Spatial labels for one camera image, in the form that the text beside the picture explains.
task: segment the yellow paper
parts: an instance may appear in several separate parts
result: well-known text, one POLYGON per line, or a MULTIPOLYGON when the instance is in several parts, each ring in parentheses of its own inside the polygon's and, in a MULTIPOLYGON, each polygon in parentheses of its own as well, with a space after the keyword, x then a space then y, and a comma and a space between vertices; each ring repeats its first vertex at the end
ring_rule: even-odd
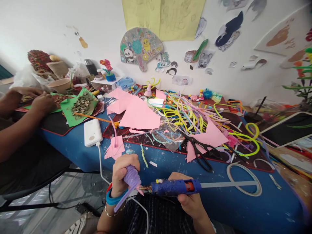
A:
POLYGON ((162 41, 193 41, 205 0, 161 0, 162 41))
POLYGON ((159 36, 161 0, 122 0, 127 30, 148 28, 159 36))

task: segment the black scissors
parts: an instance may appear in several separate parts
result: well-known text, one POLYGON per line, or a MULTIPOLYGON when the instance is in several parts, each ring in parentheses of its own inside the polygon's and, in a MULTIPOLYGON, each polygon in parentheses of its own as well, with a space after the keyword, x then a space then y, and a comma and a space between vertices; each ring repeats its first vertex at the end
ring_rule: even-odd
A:
POLYGON ((186 135, 184 132, 182 132, 180 129, 178 129, 179 132, 187 139, 191 142, 193 148, 194 148, 194 151, 195 151, 195 156, 196 156, 196 159, 198 161, 198 163, 208 172, 214 172, 212 166, 210 165, 210 163, 208 162, 208 160, 204 157, 204 155, 208 154, 209 156, 214 156, 215 158, 217 159, 221 159, 221 154, 220 152, 213 146, 211 145, 207 145, 207 144, 204 144, 204 143, 201 143, 199 142, 198 140, 196 140, 195 138, 191 137, 191 136, 188 136, 186 135), (196 144, 200 145, 201 147, 203 147, 207 153, 202 153, 200 152, 197 147, 196 147, 196 144), (203 161, 205 162, 206 166, 204 165, 203 162, 201 162, 201 160, 199 159, 198 155, 200 155, 203 159, 203 161))

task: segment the pinecone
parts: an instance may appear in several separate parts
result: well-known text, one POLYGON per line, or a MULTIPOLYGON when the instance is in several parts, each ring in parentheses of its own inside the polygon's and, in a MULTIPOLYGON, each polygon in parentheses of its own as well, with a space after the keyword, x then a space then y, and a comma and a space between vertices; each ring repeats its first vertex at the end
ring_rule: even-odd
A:
POLYGON ((27 55, 28 60, 32 64, 35 71, 44 70, 53 73, 52 70, 46 64, 48 62, 52 62, 50 56, 47 53, 41 50, 31 50, 28 52, 27 55))

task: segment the wall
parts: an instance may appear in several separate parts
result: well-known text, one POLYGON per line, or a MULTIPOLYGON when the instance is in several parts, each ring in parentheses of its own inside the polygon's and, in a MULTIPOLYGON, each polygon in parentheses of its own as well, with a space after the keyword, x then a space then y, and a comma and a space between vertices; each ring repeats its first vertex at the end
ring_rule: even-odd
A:
MULTIPOLYGON (((192 86, 186 87, 184 93, 198 94, 200 89, 207 87, 226 98, 240 99, 245 104, 263 96, 270 100, 298 103, 300 98, 281 87, 296 79, 296 71, 279 68, 283 56, 254 51, 253 48, 277 23, 307 3, 308 0, 268 1, 264 12, 254 22, 251 22, 251 15, 245 15, 247 5, 243 8, 242 34, 232 47, 221 52, 213 45, 218 31, 241 10, 226 12, 226 7, 219 5, 217 0, 207 0, 202 13, 207 19, 207 27, 199 39, 163 43, 170 60, 178 62, 177 74, 193 77, 192 86), (211 76, 205 74, 204 69, 190 70, 189 64, 184 62, 185 52, 196 50, 207 38, 210 40, 207 48, 216 51, 209 64, 214 70, 211 76), (268 63, 258 70, 241 72, 240 68, 253 54, 266 58, 268 63), (228 68, 232 61, 238 62, 236 67, 228 68)), ((183 90, 171 84, 170 75, 155 72, 155 60, 148 64, 145 73, 136 65, 120 61, 120 41, 126 32, 121 1, 2 0, 0 4, 0 63, 13 74, 29 64, 27 52, 38 49, 58 55, 70 65, 77 60, 91 58, 100 67, 99 60, 109 59, 120 76, 130 76, 141 84, 151 77, 161 78, 160 88, 183 90), (79 34, 88 43, 87 49, 82 48, 74 30, 67 25, 79 29, 79 34)))

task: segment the thermos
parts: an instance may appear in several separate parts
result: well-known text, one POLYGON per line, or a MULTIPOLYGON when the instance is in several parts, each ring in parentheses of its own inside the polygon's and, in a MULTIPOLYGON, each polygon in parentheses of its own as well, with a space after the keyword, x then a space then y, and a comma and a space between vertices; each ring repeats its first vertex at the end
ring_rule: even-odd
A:
POLYGON ((92 61, 90 59, 85 59, 84 60, 85 66, 87 67, 90 75, 98 75, 97 73, 97 68, 95 67, 95 65, 92 63, 92 61))

